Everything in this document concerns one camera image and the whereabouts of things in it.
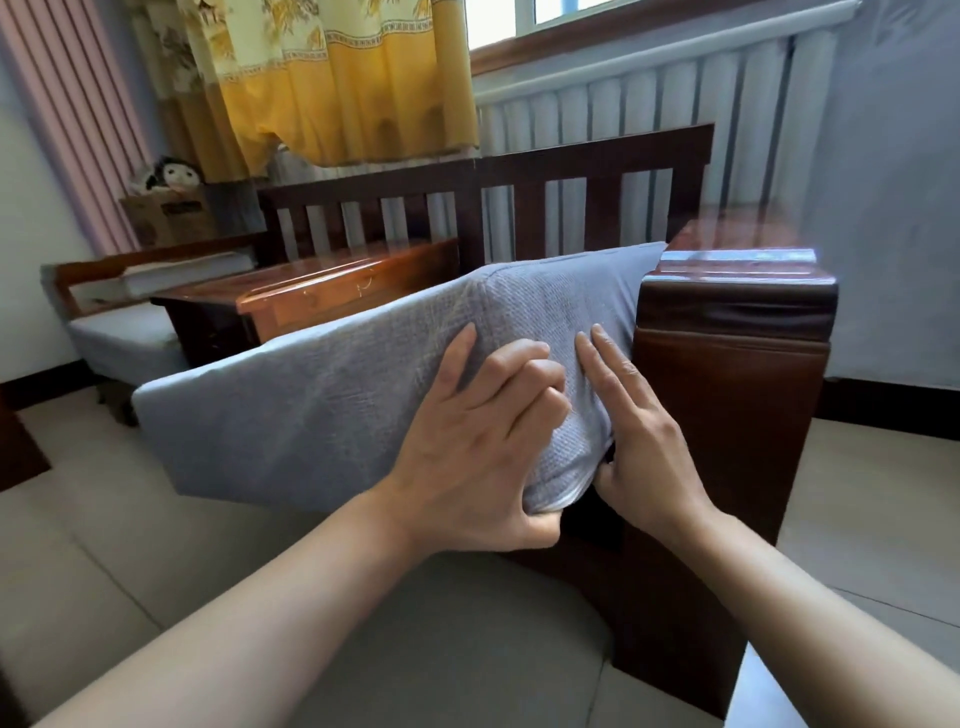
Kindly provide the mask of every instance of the left hand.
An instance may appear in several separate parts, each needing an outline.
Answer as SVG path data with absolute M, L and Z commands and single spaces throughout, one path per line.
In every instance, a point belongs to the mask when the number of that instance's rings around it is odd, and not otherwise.
M 421 555 L 552 546 L 560 513 L 528 516 L 523 486 L 570 411 L 562 364 L 550 347 L 521 339 L 487 357 L 457 385 L 476 343 L 473 324 L 444 354 L 393 471 L 370 493 Z

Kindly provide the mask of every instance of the yellow curtain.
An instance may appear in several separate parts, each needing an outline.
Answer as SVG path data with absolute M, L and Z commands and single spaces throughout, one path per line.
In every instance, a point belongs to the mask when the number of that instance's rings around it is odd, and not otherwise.
M 478 143 L 462 0 L 128 2 L 168 133 L 212 182 L 262 174 L 280 142 L 321 166 Z

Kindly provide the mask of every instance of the stuffed toy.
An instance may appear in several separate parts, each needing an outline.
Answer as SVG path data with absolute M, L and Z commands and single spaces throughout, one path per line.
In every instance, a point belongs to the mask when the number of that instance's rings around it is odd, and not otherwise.
M 144 167 L 130 183 L 134 195 L 151 192 L 187 192 L 204 183 L 204 176 L 195 165 L 183 159 L 161 157 L 153 167 Z

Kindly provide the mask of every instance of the white radiator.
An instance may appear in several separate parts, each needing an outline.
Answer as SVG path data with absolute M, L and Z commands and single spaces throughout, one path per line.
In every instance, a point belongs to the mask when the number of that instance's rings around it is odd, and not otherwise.
M 859 0 L 839 0 L 480 92 L 481 153 L 712 122 L 703 205 L 763 208 L 772 203 L 799 222 L 827 100 L 836 26 L 850 20 L 858 5 Z M 285 170 L 278 181 L 383 168 L 387 165 L 338 170 L 304 165 L 298 173 Z M 664 238 L 670 182 L 670 170 L 625 176 L 621 245 Z M 548 255 L 583 250 L 586 190 L 586 180 L 547 185 Z M 484 191 L 488 262 L 514 259 L 512 194 L 510 187 Z M 428 201 L 435 239 L 456 233 L 451 197 L 432 195 Z M 348 239 L 360 244 L 359 212 L 349 208 Z M 384 220 L 388 235 L 405 238 L 402 204 L 384 205 Z M 295 250 L 290 237 L 288 249 Z M 315 242 L 322 248 L 325 241 Z

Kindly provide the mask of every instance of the hand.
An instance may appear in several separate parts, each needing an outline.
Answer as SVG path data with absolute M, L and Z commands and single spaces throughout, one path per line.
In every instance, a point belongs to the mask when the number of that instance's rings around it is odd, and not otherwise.
M 626 521 L 667 546 L 715 511 L 684 434 L 650 383 L 600 325 L 577 334 L 577 357 L 610 414 L 616 456 L 597 470 L 594 487 Z
M 458 393 L 475 342 L 470 324 L 447 348 L 393 471 L 372 490 L 422 555 L 542 548 L 560 538 L 560 513 L 528 516 L 522 496 L 570 411 L 564 367 L 547 359 L 549 346 L 522 339 L 487 357 Z

